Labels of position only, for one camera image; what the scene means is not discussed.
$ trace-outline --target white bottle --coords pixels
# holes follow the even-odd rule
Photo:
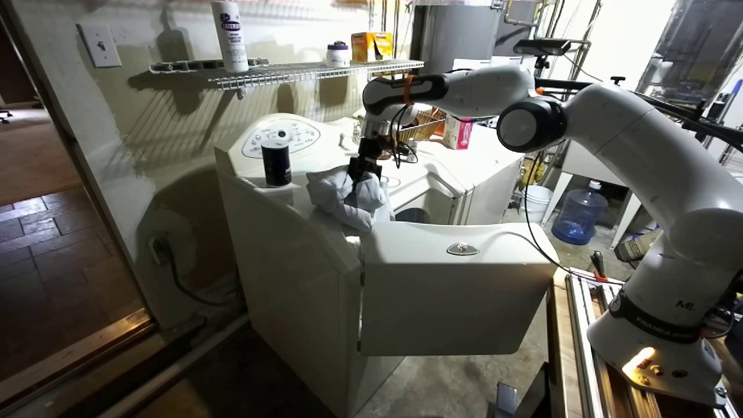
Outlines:
[[[328,43],[325,62],[331,62],[334,66],[348,66],[348,62],[350,62],[348,43],[346,41]]]
[[[218,35],[218,47],[223,50],[223,62],[227,72],[247,72],[249,53],[242,36],[242,17],[238,3],[212,3],[213,25]]]

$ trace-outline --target pipe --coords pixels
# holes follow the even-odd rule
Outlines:
[[[584,72],[586,56],[587,56],[587,50],[591,50],[591,47],[592,47],[592,43],[587,41],[587,36],[591,36],[591,32],[594,30],[594,22],[598,22],[598,18],[600,18],[602,7],[604,7],[604,3],[598,0],[592,13],[591,13],[591,18],[587,18],[587,27],[586,27],[586,32],[584,32],[580,47],[579,47],[579,57],[576,57],[576,62],[573,62],[572,79],[579,79],[579,75]]]
[[[558,3],[555,3],[552,13],[550,13],[550,21],[548,21],[548,30],[543,32],[543,36],[555,36],[558,22],[561,22],[561,18],[563,18],[565,3],[568,3],[568,0],[558,0]]]
[[[395,57],[399,61],[399,35],[402,35],[402,27],[399,27],[399,13],[402,13],[402,7],[399,7],[399,0],[395,0]]]
[[[240,328],[249,322],[249,315],[235,318],[226,330],[210,337],[204,343],[188,350],[181,360],[164,370],[158,375],[139,385],[136,392],[119,399],[114,407],[109,407],[102,418],[119,418],[131,415],[143,407],[145,402],[154,399],[158,392],[164,392],[169,383],[181,378],[181,373],[194,366],[198,360],[203,360],[210,350],[213,350],[218,343],[223,343],[227,337],[233,337]]]

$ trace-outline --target black cup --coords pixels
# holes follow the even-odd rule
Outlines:
[[[287,186],[292,180],[287,144],[262,144],[262,167],[267,186]]]

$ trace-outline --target white cabinet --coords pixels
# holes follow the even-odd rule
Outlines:
[[[521,154],[505,148],[497,131],[483,126],[473,126],[470,148],[421,141],[418,164],[427,170],[431,188],[411,203],[427,209],[433,222],[499,222],[521,177],[521,161]]]
[[[362,243],[361,350],[367,354],[518,350],[555,272],[518,234],[530,231],[521,222],[374,228]]]

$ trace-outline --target blue bottle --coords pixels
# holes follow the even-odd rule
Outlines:
[[[586,246],[594,237],[598,221],[609,207],[600,190],[602,184],[591,180],[587,188],[565,195],[563,212],[552,222],[552,234],[561,241]]]

